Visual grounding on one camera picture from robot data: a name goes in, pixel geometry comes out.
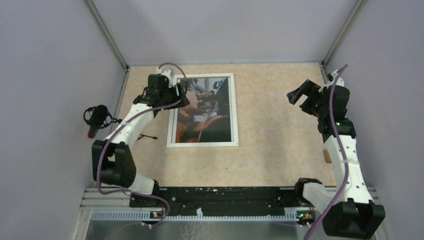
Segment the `printed photo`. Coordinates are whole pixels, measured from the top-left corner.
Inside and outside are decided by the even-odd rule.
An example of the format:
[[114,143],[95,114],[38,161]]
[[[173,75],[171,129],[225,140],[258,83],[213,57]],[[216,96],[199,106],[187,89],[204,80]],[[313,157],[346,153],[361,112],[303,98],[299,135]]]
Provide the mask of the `printed photo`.
[[176,144],[230,143],[233,141],[230,79],[188,78],[179,81],[188,105],[176,113]]

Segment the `light wooden picture frame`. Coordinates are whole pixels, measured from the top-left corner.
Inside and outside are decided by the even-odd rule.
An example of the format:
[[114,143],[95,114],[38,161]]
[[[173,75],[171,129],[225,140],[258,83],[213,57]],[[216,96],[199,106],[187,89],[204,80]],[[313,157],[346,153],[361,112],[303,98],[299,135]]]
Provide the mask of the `light wooden picture frame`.
[[202,147],[237,147],[239,146],[239,133],[238,133],[238,114],[237,114],[237,105],[236,105],[236,89],[235,89],[235,76],[233,73],[198,73],[198,74],[188,74],[183,76],[178,74],[174,76],[174,80],[180,83],[181,79],[188,78],[229,78],[229,90],[230,90],[230,109],[232,110],[231,114],[231,129],[232,129],[232,142],[218,142],[218,143],[174,143],[175,139],[175,129],[176,129],[176,118],[177,118],[177,109],[171,110],[169,113],[168,121],[168,133],[166,139],[166,146],[168,148],[202,148]]

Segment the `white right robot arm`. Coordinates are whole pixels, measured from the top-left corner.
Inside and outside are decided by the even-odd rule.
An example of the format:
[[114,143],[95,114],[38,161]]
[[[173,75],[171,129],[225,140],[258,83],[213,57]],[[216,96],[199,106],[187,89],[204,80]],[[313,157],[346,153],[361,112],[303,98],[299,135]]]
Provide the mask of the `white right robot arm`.
[[326,235],[359,240],[372,238],[386,217],[383,205],[375,203],[362,175],[357,155],[357,134],[346,117],[350,91],[342,84],[323,87],[307,79],[287,98],[294,105],[301,96],[303,112],[317,118],[325,150],[330,156],[337,192],[331,195],[317,180],[310,180],[293,192],[299,206],[311,203],[321,213],[321,225]]

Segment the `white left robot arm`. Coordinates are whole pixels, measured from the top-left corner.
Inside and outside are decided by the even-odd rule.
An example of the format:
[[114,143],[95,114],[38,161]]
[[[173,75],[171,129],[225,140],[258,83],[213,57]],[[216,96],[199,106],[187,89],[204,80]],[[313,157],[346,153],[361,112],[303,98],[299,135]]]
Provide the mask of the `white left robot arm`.
[[98,191],[106,194],[102,184],[121,187],[125,192],[141,194],[149,207],[160,202],[155,190],[157,182],[137,172],[131,149],[143,129],[161,110],[183,108],[189,104],[187,84],[181,84],[164,73],[150,74],[142,94],[132,102],[125,118],[103,140],[95,140],[91,147],[93,179]]

